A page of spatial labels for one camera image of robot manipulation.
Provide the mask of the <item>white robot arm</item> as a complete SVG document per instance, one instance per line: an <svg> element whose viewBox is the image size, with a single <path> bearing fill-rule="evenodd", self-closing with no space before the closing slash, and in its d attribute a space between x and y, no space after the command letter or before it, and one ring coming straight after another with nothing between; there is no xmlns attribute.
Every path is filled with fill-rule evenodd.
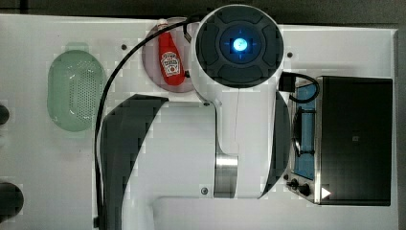
<svg viewBox="0 0 406 230"><path fill-rule="evenodd" d="M260 198L289 132L279 91L284 44L264 11L228 5L192 35L195 99L135 94L104 119L100 230L154 230L159 198Z"/></svg>

